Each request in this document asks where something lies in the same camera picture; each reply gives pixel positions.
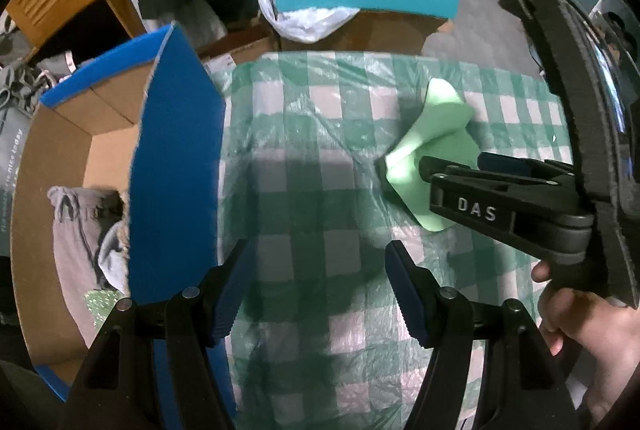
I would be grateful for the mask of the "person's right hand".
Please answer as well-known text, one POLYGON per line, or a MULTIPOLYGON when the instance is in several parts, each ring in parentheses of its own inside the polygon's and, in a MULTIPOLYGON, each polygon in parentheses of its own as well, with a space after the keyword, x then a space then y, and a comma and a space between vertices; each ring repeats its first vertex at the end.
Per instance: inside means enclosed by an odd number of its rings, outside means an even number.
POLYGON ((588 429, 639 427, 639 311, 618 306, 592 292, 554 288, 551 267, 532 269, 532 280, 546 288, 538 301, 539 330, 553 355, 568 341, 588 354, 577 366, 579 411, 588 429))

